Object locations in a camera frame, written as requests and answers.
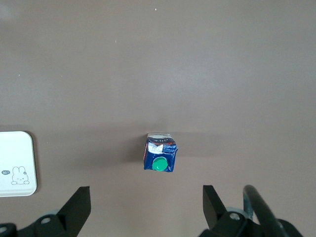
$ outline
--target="cartoon rabbit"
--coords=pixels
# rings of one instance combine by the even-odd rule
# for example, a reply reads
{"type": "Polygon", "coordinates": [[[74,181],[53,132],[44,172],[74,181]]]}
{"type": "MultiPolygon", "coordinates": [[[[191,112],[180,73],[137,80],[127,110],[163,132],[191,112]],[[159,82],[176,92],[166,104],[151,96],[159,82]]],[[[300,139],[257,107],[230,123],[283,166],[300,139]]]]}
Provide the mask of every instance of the cartoon rabbit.
{"type": "Polygon", "coordinates": [[[29,177],[25,172],[25,168],[23,166],[14,167],[13,168],[13,176],[11,184],[29,184],[29,177]]]}

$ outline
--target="black cable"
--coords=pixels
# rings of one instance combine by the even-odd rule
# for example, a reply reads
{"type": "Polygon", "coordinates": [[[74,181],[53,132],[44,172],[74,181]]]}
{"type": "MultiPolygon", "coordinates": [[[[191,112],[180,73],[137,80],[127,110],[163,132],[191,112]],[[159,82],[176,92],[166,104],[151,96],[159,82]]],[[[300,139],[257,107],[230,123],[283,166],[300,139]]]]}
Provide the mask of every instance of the black cable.
{"type": "Polygon", "coordinates": [[[266,237],[288,237],[282,224],[276,219],[266,202],[252,185],[247,185],[243,189],[243,210],[251,219],[253,211],[256,213],[266,237]]]}

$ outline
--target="screw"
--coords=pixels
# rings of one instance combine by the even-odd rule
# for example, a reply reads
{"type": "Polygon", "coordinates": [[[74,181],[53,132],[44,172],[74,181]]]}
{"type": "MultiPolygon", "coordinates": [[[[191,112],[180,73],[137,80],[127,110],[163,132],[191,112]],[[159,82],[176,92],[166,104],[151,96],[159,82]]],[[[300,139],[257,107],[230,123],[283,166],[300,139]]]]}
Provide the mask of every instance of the screw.
{"type": "Polygon", "coordinates": [[[46,224],[46,223],[48,223],[48,222],[50,222],[50,218],[49,218],[49,217],[46,217],[46,218],[42,219],[40,223],[41,223],[41,224],[46,224]]]}
{"type": "Polygon", "coordinates": [[[7,229],[8,229],[8,228],[5,227],[5,226],[1,227],[1,228],[0,228],[0,234],[6,232],[7,229]]]}
{"type": "Polygon", "coordinates": [[[229,215],[229,217],[235,221],[239,221],[240,220],[240,217],[237,213],[232,213],[229,215]]]}

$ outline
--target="white plastic tray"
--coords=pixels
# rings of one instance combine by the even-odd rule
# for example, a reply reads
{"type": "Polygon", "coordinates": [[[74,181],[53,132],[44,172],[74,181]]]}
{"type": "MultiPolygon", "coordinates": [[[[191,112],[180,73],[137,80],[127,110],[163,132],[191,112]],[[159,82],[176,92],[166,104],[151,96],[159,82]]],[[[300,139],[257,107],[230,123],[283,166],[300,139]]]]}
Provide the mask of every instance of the white plastic tray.
{"type": "Polygon", "coordinates": [[[37,188],[31,136],[0,132],[0,197],[32,195],[37,188]]]}

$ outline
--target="green bottle cap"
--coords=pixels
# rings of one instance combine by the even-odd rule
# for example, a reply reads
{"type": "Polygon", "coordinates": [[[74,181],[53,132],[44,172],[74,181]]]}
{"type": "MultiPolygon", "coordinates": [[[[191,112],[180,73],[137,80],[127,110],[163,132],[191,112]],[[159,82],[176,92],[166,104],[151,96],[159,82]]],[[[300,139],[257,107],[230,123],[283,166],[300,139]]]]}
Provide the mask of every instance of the green bottle cap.
{"type": "Polygon", "coordinates": [[[165,157],[158,157],[153,161],[153,170],[164,171],[168,166],[167,159],[165,157]]]}

